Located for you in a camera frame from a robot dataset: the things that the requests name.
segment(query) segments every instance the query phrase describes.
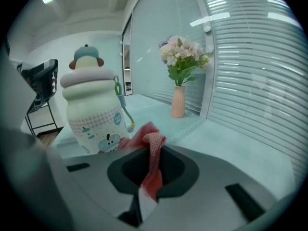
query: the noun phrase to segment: green leaf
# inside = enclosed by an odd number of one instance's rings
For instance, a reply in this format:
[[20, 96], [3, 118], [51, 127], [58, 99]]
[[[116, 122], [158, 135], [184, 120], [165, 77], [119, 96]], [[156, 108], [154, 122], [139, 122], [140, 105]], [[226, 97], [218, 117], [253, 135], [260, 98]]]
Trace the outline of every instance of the green leaf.
[[170, 68], [170, 69], [168, 69], [168, 72], [169, 72], [169, 74], [170, 74], [170, 75], [169, 75], [170, 79], [172, 79], [172, 80], [178, 79], [178, 72], [177, 72], [176, 69]]
[[187, 81], [194, 81], [195, 79], [197, 79], [197, 77], [189, 77]]
[[183, 45], [183, 43], [182, 43], [180, 38], [178, 38], [178, 45], [179, 45], [179, 47], [181, 47]]
[[180, 78], [183, 78], [183, 79], [187, 78], [187, 77], [191, 74], [191, 72], [193, 71], [194, 68], [195, 68], [195, 67], [189, 67], [189, 68], [184, 69], [184, 70], [180, 73], [179, 77], [180, 77]]

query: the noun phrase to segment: table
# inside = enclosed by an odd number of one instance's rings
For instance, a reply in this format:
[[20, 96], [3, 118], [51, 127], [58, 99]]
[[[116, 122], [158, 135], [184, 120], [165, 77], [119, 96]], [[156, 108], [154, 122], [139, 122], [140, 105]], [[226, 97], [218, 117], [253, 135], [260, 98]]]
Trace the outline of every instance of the table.
[[[295, 190], [290, 158], [272, 147], [189, 112], [181, 119], [172, 118], [170, 105], [142, 95], [127, 96], [126, 103], [136, 123], [130, 136], [146, 122], [153, 121], [171, 148], [181, 146], [224, 159], [265, 186], [277, 199]], [[52, 148], [62, 158], [86, 155], [68, 124]]]

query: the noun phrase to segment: red knitted fabric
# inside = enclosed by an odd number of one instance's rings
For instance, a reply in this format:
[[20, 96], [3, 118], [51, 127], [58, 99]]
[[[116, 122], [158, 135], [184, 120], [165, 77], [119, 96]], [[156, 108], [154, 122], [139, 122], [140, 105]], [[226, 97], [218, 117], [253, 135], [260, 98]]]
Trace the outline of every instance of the red knitted fabric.
[[156, 192], [163, 187], [162, 174], [160, 172], [159, 160], [160, 151], [166, 142], [166, 137], [159, 133], [159, 130], [153, 122], [143, 125], [133, 138], [123, 138], [118, 149], [136, 148], [139, 149], [150, 145], [150, 163], [149, 173], [144, 178], [141, 188], [145, 189], [145, 193], [152, 199], [156, 200]]

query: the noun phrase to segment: pink vase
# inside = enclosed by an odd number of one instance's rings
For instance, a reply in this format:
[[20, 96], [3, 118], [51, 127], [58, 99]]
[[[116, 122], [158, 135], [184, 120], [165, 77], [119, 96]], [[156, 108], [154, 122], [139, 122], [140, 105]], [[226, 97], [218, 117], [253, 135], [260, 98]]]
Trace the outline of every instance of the pink vase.
[[174, 87], [172, 99], [171, 116], [182, 118], [185, 112], [185, 87]]

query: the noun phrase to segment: ceiling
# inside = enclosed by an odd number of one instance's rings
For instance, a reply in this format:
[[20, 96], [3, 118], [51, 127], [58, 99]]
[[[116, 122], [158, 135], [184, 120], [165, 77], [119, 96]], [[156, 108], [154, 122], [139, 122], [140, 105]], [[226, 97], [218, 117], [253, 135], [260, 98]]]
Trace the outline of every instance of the ceiling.
[[[116, 23], [120, 19], [123, 20], [123, 11], [127, 1], [53, 0], [44, 4], [42, 0], [30, 0], [20, 12], [8, 33], [9, 43], [11, 45], [18, 40], [25, 40], [25, 38], [32, 38], [33, 41], [36, 41], [40, 35], [45, 36], [47, 33], [60, 30], [61, 27], [66, 27], [65, 31], [72, 34], [74, 29], [68, 27], [77, 23], [79, 23], [79, 31], [82, 30], [80, 29], [81, 25], [84, 28], [83, 31], [95, 30], [93, 24], [90, 24], [91, 20], [100, 20], [97, 23], [100, 30], [108, 30], [101, 25], [104, 25], [104, 21], [109, 18], [113, 18], [114, 20], [109, 22], [109, 28], [113, 29], [110, 24]], [[89, 24], [89, 29], [87, 29], [85, 22]]]

